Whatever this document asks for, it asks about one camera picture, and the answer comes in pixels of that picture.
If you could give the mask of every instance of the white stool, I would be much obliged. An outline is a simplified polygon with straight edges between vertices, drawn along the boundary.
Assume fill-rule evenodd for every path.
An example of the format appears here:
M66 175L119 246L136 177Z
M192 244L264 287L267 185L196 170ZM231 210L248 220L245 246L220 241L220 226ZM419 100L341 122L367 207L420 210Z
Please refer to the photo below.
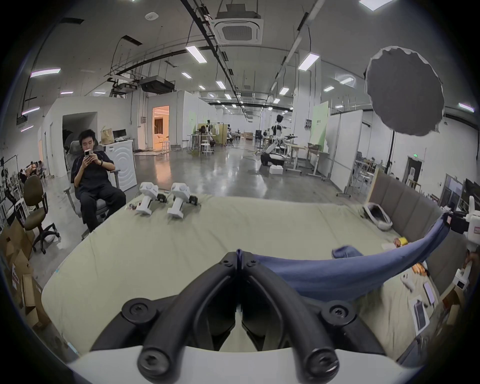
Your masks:
M162 141L161 144L162 144L162 147L161 147L162 152L163 151L170 152L170 140Z

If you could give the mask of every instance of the black robot hand frame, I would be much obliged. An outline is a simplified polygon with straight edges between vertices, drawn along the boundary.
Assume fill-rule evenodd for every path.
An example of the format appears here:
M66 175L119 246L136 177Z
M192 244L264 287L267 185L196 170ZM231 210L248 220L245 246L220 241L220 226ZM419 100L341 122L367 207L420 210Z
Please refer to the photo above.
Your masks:
M229 252L179 295L132 299L108 324L92 350L142 345L137 366L151 382L178 374L184 346L219 351L235 326L258 351L292 347L299 377L326 383L338 372L336 348L385 355L375 335L343 301L301 297L249 252Z

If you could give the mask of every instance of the man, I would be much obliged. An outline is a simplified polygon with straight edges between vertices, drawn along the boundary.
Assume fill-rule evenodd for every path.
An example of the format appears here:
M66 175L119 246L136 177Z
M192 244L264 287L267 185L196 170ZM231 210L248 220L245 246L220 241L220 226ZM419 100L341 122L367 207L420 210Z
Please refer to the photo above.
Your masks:
M84 152L93 150L95 132L91 129L83 131L79 141ZM90 232L99 225L96 218L98 199L103 199L107 203L107 218L126 203L125 194L115 188L108 179L108 171L113 170L115 165L103 151L96 151L88 156L81 154L73 162L72 183L75 186L75 196L80 201L82 218Z

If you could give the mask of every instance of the gray cushion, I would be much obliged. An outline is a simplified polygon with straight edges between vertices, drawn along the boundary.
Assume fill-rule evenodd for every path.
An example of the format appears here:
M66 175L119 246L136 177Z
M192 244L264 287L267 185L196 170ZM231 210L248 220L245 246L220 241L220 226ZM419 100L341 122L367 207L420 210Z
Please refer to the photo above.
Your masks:
M452 283L456 270L467 256L467 241L460 233L450 231L427 259L427 267L438 292L442 294Z
M390 179L390 184L385 191L385 196L380 206L384 209L385 213L392 218L403 190L405 189L405 185L392 177L390 177Z
M378 172L377 178L375 180L374 189L370 195L370 200L372 203L377 203L382 205L382 201L385 196L385 192L390 185L390 181L393 180L388 175L385 175L383 172Z
M420 194L413 188L404 188L402 196L398 201L398 205L396 206L393 215L390 217L392 219L393 229L397 233L404 233L404 230L419 198Z
M107 203L105 202L105 200L98 199L96 201L97 214L101 213L99 212L100 209L105 211L107 210ZM77 214L77 216L82 217L82 211L80 210L80 202L78 200L75 200L75 213Z
M417 241L424 235L427 222L434 211L438 211L438 206L430 199L420 197L413 212L405 226L403 232L400 232L409 242Z

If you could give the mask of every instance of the gray padded headboard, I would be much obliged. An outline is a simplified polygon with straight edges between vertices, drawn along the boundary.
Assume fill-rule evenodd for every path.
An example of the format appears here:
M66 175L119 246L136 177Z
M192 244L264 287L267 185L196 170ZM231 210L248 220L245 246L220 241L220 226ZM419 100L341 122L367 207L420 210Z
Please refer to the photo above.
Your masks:
M393 229L409 242L421 239L442 214L441 209L421 193L385 173L376 173L369 201L379 204L393 223ZM453 281L466 257L465 237L450 231L427 259L430 276L440 294Z

